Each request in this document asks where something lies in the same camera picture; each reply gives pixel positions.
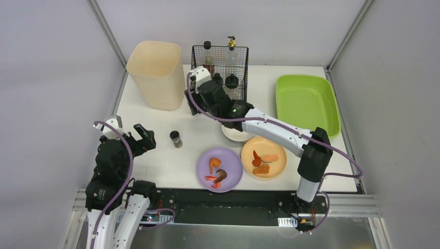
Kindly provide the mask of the salt shaker black pump lid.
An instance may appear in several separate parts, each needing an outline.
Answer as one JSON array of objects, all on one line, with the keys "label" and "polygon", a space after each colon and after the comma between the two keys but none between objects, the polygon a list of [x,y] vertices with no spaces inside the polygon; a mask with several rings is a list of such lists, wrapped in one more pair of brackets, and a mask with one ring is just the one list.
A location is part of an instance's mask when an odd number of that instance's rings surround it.
[{"label": "salt shaker black pump lid", "polygon": [[223,78],[221,77],[220,73],[215,73],[212,77],[212,79],[220,86],[223,85]]}]

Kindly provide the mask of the clear jar black spout lid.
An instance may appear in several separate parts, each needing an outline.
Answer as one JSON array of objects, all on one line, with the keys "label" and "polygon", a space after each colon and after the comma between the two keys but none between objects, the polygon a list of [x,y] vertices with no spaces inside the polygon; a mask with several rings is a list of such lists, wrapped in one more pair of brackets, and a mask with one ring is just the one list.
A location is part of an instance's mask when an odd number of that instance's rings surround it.
[{"label": "clear jar black spout lid", "polygon": [[235,89],[239,85],[239,79],[235,74],[230,74],[225,79],[225,86],[228,89]]}]

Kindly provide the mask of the small pepper jar black lid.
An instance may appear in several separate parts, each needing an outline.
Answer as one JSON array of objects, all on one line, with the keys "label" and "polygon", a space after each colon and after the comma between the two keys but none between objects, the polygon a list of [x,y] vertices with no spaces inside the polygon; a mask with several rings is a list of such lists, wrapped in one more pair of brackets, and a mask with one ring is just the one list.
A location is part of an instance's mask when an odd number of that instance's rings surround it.
[{"label": "small pepper jar black lid", "polygon": [[169,137],[175,148],[181,148],[183,146],[183,142],[181,140],[181,136],[178,131],[176,130],[171,131]]}]

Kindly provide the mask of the soy sauce bottle red label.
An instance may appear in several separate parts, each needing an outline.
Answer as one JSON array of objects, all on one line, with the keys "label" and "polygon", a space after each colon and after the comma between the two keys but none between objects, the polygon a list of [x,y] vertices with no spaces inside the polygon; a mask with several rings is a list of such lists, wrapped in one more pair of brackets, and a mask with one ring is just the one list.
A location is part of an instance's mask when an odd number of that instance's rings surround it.
[{"label": "soy sauce bottle red label", "polygon": [[215,58],[212,53],[212,46],[210,41],[205,41],[203,43],[204,53],[203,53],[203,62],[202,66],[206,68],[211,76],[215,73]]}]

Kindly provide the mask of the clear bottle gold pump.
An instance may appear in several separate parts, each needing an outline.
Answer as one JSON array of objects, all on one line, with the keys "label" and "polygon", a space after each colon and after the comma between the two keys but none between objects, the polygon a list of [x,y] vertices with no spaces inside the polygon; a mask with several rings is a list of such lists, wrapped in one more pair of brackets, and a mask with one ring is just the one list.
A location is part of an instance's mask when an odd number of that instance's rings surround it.
[{"label": "clear bottle gold pump", "polygon": [[232,69],[237,65],[237,54],[235,51],[236,47],[236,39],[234,36],[228,36],[229,42],[228,42],[228,51],[226,53],[226,66],[227,69]]}]

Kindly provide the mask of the beige plastic bin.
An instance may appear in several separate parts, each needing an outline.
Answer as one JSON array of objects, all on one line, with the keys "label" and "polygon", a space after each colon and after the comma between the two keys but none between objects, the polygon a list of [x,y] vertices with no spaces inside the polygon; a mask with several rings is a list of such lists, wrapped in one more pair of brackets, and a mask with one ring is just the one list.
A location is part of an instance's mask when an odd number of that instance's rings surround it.
[{"label": "beige plastic bin", "polygon": [[186,87],[179,45],[143,41],[130,55],[126,70],[149,107],[174,111],[181,106]]}]

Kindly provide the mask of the orange plastic plate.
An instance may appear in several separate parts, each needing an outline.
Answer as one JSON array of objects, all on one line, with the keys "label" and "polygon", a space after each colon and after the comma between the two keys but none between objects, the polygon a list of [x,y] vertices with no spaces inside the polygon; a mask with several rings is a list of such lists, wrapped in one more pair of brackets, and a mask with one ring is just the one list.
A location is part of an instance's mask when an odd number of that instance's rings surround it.
[{"label": "orange plastic plate", "polygon": [[261,179],[276,178],[286,168],[285,149],[263,137],[253,137],[247,141],[241,151],[244,168],[253,176]]}]

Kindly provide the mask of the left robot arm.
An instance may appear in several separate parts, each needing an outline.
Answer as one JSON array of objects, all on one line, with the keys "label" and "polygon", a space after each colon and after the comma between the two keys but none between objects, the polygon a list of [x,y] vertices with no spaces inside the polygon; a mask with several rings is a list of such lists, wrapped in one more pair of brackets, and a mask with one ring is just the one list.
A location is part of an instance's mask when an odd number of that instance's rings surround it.
[{"label": "left robot arm", "polygon": [[141,136],[139,140],[130,132],[119,132],[108,124],[106,127],[115,138],[100,137],[96,166],[86,187],[87,248],[129,248],[144,213],[158,199],[155,183],[134,180],[119,228],[115,227],[116,221],[129,185],[133,159],[155,149],[156,141],[154,132],[139,123],[133,126]]}]

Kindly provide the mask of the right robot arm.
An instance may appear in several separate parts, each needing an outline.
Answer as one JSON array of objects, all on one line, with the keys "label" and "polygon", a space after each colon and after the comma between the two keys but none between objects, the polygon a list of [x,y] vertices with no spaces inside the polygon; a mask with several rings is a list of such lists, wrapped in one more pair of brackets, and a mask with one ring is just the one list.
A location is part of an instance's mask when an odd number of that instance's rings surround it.
[{"label": "right robot arm", "polygon": [[188,99],[198,113],[227,128],[264,137],[300,158],[297,168],[300,182],[296,197],[307,203],[314,200],[333,156],[333,148],[325,130],[300,129],[264,114],[247,102],[230,100],[213,80],[202,83],[201,92],[192,91],[191,80],[191,76],[186,79]]}]

